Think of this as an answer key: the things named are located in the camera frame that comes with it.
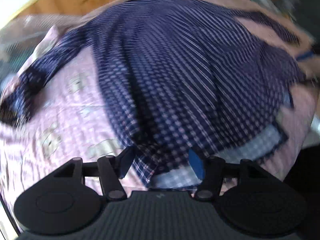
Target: round black cover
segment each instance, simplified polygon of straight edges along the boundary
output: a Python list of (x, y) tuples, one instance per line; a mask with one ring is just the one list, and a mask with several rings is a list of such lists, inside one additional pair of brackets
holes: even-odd
[(267, 237), (290, 233), (307, 210), (303, 197), (287, 185), (259, 179), (231, 188), (217, 207), (231, 225)]
[(100, 208), (100, 197), (93, 189), (61, 178), (35, 184), (22, 193), (15, 202), (14, 214), (28, 231), (60, 235), (86, 226)]

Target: shirt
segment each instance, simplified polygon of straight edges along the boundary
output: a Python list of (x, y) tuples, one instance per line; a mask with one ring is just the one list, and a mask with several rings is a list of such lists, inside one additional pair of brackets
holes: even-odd
[(106, 113), (147, 185), (154, 174), (241, 146), (275, 119), (291, 83), (305, 75), (284, 50), (250, 34), (235, 17), (298, 38), (261, 12), (199, 0), (131, 0), (66, 33), (37, 59), (1, 105), (13, 125), (32, 116), (32, 97), (78, 52), (92, 46)]

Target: ribbed black surface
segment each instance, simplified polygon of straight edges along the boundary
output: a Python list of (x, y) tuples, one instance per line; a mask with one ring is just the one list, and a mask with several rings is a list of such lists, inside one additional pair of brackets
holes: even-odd
[[(100, 218), (82, 231), (66, 236), (36, 236), (25, 232), (18, 240), (254, 240), (225, 224), (209, 203), (181, 192), (133, 192), (111, 203)], [(278, 238), (300, 240), (296, 234)]]

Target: plaid shirt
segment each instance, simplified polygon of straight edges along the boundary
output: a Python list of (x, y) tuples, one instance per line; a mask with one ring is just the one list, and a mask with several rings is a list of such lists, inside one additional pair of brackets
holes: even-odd
[(272, 123), (292, 82), (295, 60), (234, 17), (298, 38), (260, 12), (199, 0), (132, 0), (68, 32), (36, 60), (1, 105), (29, 120), (32, 96), (78, 52), (93, 47), (106, 113), (122, 145), (137, 145), (134, 168), (154, 174), (188, 163), (188, 149), (208, 157), (238, 147)]

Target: pink sheet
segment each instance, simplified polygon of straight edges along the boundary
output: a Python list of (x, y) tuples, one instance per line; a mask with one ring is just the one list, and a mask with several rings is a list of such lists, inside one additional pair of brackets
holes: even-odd
[[(210, 1), (233, 3), (234, 6), (239, 3), (239, 0)], [(268, 27), (252, 21), (241, 22), (261, 38), (283, 47), (292, 55), (297, 53), (297, 48), (291, 48), (279, 38), (274, 39), (276, 34)], [(295, 27), (294, 30), (307, 48), (308, 37)], [(24, 190), (71, 158), (81, 157), (84, 162), (91, 162), (100, 156), (121, 152), (104, 111), (96, 71), (91, 48), (83, 49), (37, 95), (36, 113), (23, 129), (13, 130), (0, 124), (0, 189), (11, 211)], [(281, 110), (281, 125), (289, 140), (262, 165), (281, 180), (296, 160), (316, 107), (316, 96), (305, 87), (292, 87), (292, 96), (295, 109)], [(128, 194), (133, 189), (146, 190), (132, 168), (121, 183)], [(97, 179), (86, 179), (86, 185), (101, 194)], [(222, 192), (233, 185), (224, 184)]]

